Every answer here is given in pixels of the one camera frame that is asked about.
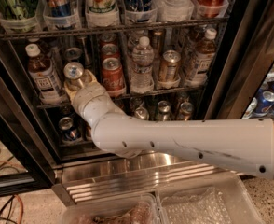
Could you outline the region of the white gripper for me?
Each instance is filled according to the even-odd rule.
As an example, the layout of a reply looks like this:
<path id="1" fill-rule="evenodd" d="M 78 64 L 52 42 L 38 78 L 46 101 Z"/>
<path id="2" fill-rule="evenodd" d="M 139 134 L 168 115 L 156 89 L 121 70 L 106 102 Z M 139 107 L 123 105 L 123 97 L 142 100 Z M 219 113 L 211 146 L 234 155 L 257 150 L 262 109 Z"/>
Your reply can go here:
<path id="1" fill-rule="evenodd" d="M 89 70 L 85 69 L 81 78 L 84 88 L 64 82 L 64 89 L 74 111 L 93 127 L 103 116 L 114 114 L 126 117 L 125 112 L 120 109 L 109 96 L 106 88 L 96 82 L 97 78 Z"/>

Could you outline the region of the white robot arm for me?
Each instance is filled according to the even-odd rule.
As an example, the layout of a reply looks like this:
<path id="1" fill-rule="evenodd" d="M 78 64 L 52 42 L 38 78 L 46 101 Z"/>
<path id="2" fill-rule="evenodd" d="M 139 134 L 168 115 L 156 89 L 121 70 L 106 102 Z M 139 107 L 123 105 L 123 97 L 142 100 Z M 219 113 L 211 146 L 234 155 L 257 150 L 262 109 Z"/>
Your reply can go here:
<path id="1" fill-rule="evenodd" d="M 274 179 L 274 119 L 148 121 L 128 116 L 89 70 L 64 73 L 75 112 L 97 148 L 131 158 L 153 150 Z"/>

